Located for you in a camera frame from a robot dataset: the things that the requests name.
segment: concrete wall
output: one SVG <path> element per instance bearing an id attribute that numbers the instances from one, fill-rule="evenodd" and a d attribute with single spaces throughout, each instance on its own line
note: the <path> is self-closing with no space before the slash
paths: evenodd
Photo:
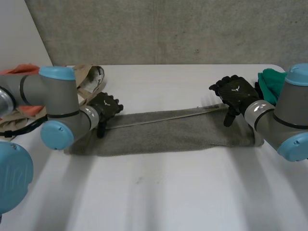
<path id="1" fill-rule="evenodd" d="M 26 0 L 54 64 L 308 62 L 308 1 Z"/>

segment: gray robot arm segment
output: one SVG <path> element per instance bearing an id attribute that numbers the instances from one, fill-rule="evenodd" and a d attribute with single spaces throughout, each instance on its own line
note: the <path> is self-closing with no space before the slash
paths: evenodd
<path id="1" fill-rule="evenodd" d="M 71 145 L 96 127 L 100 120 L 94 108 L 79 109 L 71 68 L 45 67 L 41 68 L 40 75 L 0 76 L 0 86 L 0 117 L 21 105 L 46 106 L 48 122 L 41 130 L 41 137 L 50 148 L 63 149 Z"/>

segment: blue joint cap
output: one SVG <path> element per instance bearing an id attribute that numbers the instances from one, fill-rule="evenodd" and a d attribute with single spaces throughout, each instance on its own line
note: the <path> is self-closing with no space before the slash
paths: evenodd
<path id="1" fill-rule="evenodd" d="M 292 66 L 285 81 L 297 86 L 308 86 L 308 64 Z"/>
<path id="2" fill-rule="evenodd" d="M 41 131 L 40 137 L 50 149 L 63 150 L 74 143 L 74 135 L 71 129 L 59 121 L 47 121 Z"/>
<path id="3" fill-rule="evenodd" d="M 308 158 L 308 132 L 288 138 L 277 149 L 279 155 L 288 161 L 301 161 Z"/>
<path id="4" fill-rule="evenodd" d="M 33 162 L 20 145 L 0 141 L 0 216 L 14 209 L 28 193 Z"/>
<path id="5" fill-rule="evenodd" d="M 58 80 L 75 80 L 74 70 L 65 66 L 43 66 L 38 72 L 41 76 Z"/>

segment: white table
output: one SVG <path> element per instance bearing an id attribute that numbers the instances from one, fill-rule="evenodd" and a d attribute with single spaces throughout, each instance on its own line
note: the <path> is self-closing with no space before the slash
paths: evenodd
<path id="1" fill-rule="evenodd" d="M 208 87 L 274 65 L 104 66 L 105 92 L 125 110 L 219 102 Z M 15 139 L 34 161 L 26 199 L 3 215 L 8 231 L 306 231 L 308 168 L 262 148 L 76 157 L 46 148 L 39 130 Z"/>

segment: folded towel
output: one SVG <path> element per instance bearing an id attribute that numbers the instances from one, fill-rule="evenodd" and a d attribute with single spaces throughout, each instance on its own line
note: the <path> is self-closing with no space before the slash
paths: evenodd
<path id="1" fill-rule="evenodd" d="M 96 131 L 64 152 L 113 156 L 202 150 L 215 146 L 261 146 L 262 138 L 238 116 L 229 128 L 223 125 L 224 104 L 176 111 L 149 112 L 114 117 L 103 139 Z"/>

